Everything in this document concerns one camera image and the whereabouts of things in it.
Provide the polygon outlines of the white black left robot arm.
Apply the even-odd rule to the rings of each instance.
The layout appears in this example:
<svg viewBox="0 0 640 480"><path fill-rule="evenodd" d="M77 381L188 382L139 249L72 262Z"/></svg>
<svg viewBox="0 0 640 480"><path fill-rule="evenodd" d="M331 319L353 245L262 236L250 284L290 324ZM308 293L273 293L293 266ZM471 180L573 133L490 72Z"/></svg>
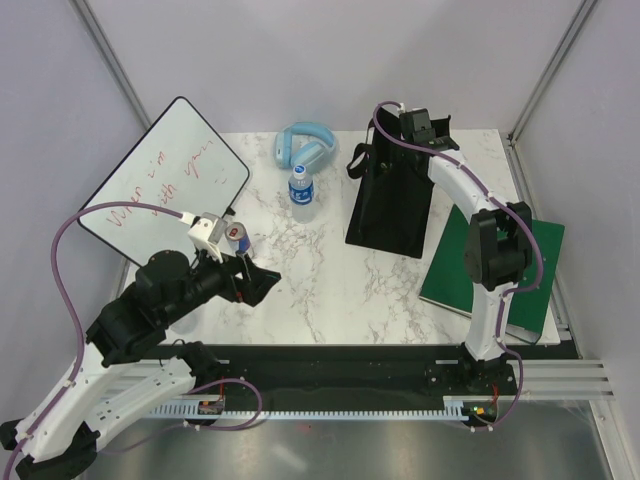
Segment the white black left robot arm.
<svg viewBox="0 0 640 480"><path fill-rule="evenodd" d="M169 399L212 393L227 383L221 363L202 342L183 344L144 380L106 399L109 387L166 338L168 328L209 300L257 306L281 279L245 254L194 262L160 251L91 324L83 350L42 404L1 426L11 458L4 474L21 479L73 479L111 440Z"/></svg>

